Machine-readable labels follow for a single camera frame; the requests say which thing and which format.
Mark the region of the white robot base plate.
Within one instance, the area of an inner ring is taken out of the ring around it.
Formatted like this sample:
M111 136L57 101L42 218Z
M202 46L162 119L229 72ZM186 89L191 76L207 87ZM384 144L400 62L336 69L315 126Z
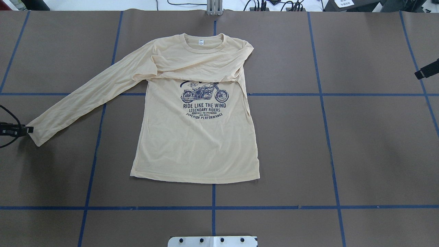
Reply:
M256 236L176 236L168 247L257 247Z

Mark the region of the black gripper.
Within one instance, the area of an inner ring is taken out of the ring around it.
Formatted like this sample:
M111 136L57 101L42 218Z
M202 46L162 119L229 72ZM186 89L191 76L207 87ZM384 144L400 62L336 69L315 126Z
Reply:
M10 136L14 135L26 135L28 133L33 133L34 127L30 126L15 126L12 123L1 122L0 123L0 136Z

